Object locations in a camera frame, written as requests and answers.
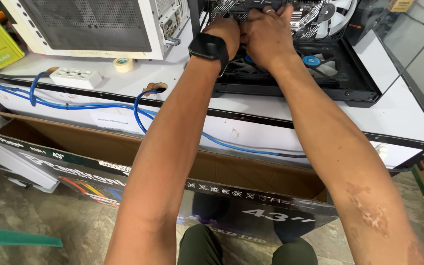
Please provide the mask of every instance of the brand logo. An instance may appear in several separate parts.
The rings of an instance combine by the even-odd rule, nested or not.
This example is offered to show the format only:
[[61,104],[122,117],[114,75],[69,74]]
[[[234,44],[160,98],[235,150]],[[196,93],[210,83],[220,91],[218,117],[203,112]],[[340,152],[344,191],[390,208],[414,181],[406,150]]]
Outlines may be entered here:
[[0,141],[3,142],[3,143],[9,144],[9,145],[15,146],[15,147],[24,147],[22,144],[20,144],[18,142],[11,142],[11,141],[8,141],[8,140],[3,139],[1,137],[0,137]]
[[361,26],[359,26],[359,25],[354,25],[354,24],[348,24],[348,25],[350,25],[351,27],[355,27],[355,28],[362,28]]
[[10,57],[9,54],[6,54],[3,57],[0,57],[0,61],[2,62],[2,61],[6,60],[9,57]]
[[37,164],[39,166],[45,164],[47,166],[50,166],[52,169],[54,169],[56,171],[61,171],[61,172],[64,172],[64,173],[80,176],[80,177],[83,177],[83,178],[87,178],[89,180],[96,180],[96,181],[102,182],[104,184],[111,184],[111,185],[116,184],[116,185],[125,186],[125,184],[123,184],[119,180],[111,180],[111,179],[108,179],[108,178],[103,178],[103,177],[100,177],[100,176],[91,175],[89,173],[82,172],[78,169],[72,169],[72,168],[69,168],[69,167],[64,167],[64,166],[52,164],[50,162],[47,162],[47,161],[38,159],[36,157],[33,157],[32,155],[29,155],[29,154],[25,154],[25,153],[22,153],[22,152],[19,152],[19,153],[23,154],[28,160],[31,160],[34,164]]

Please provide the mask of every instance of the white desk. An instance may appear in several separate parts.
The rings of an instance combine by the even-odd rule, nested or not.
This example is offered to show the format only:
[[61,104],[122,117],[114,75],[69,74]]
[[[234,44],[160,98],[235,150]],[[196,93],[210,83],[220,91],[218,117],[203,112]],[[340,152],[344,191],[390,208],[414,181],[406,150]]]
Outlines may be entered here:
[[[109,58],[53,57],[39,54],[28,54],[25,58],[9,65],[1,72],[8,75],[35,75],[53,66],[66,66],[97,70],[104,77],[103,82],[94,89],[95,92],[100,93],[87,94],[86,91],[70,90],[72,93],[68,94],[42,89],[36,90],[37,96],[61,104],[133,102],[133,97],[141,93],[151,82],[164,82],[168,85],[165,92],[147,97],[148,99],[164,101],[176,85],[189,59],[187,46],[192,39],[190,21],[181,33],[180,39],[181,44],[169,51],[165,61],[139,60],[136,68],[128,73],[115,71],[112,65],[113,60]],[[355,47],[355,50],[375,83],[384,92],[396,79],[398,72],[380,41],[371,32]],[[53,84],[49,78],[41,79],[40,82]],[[119,99],[117,101],[105,99],[106,95],[110,94],[121,97],[117,97]],[[68,112],[39,105],[32,107],[27,100],[4,92],[0,92],[0,103],[18,114],[97,128],[89,110]],[[372,138],[368,136],[369,139],[373,140],[374,146],[381,142],[390,143],[389,155],[384,161],[387,167],[398,166],[415,156],[419,157],[418,160],[423,158],[424,111],[401,78],[371,108],[349,107],[344,102],[337,102],[337,104],[362,131],[376,135]],[[142,107],[158,110],[158,108],[152,106]],[[220,98],[211,99],[209,108],[235,112],[235,116],[236,113],[260,116],[269,121],[292,120],[287,103],[284,98],[279,97],[226,94]],[[97,111],[133,117],[133,112],[127,109],[113,108]],[[149,125],[148,119],[142,120],[146,125]],[[302,151],[293,129],[270,124],[272,123],[264,125],[246,122],[239,118],[208,116],[204,125],[204,132],[221,141],[254,149]],[[140,132],[138,127],[132,130]],[[212,143],[204,137],[201,140],[201,148],[279,163],[291,163],[291,161],[303,165],[309,163],[306,159],[276,158],[228,150],[228,148]]]

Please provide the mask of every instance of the power strip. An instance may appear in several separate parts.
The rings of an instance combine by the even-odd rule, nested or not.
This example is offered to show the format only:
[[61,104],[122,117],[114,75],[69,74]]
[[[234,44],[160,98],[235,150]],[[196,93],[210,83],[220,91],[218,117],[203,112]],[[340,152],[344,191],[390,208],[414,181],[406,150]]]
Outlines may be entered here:
[[94,89],[102,81],[97,71],[67,67],[60,67],[50,78],[57,85],[83,89]]

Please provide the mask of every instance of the person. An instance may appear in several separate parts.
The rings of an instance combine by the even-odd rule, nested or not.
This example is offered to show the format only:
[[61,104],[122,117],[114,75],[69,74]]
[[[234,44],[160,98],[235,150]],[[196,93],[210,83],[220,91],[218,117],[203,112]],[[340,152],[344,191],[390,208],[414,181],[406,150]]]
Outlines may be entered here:
[[[292,11],[292,6],[253,9],[240,26],[232,18],[217,16],[203,32],[225,41],[230,60],[245,43],[247,54],[278,82],[303,150],[332,196],[355,263],[424,265],[424,250],[379,155],[318,87],[294,50]],[[219,60],[192,56],[155,117],[133,162],[106,265],[174,264],[184,184],[220,70]],[[315,252],[302,241],[278,248],[273,264],[317,264]],[[178,264],[222,264],[220,244],[206,226],[185,232]]]

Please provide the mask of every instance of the stone tile floor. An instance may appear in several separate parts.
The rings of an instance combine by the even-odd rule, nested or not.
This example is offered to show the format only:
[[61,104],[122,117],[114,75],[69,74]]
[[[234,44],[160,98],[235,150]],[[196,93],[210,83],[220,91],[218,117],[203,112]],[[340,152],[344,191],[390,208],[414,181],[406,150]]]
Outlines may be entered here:
[[[415,233],[424,244],[424,200],[411,173],[393,178]],[[0,247],[0,265],[100,265],[117,211],[60,185],[53,194],[24,189],[0,176],[0,229],[58,237],[62,248]],[[177,225],[181,239],[187,227]],[[275,248],[220,235],[225,265],[269,265]],[[303,236],[320,265],[354,264],[340,220]]]

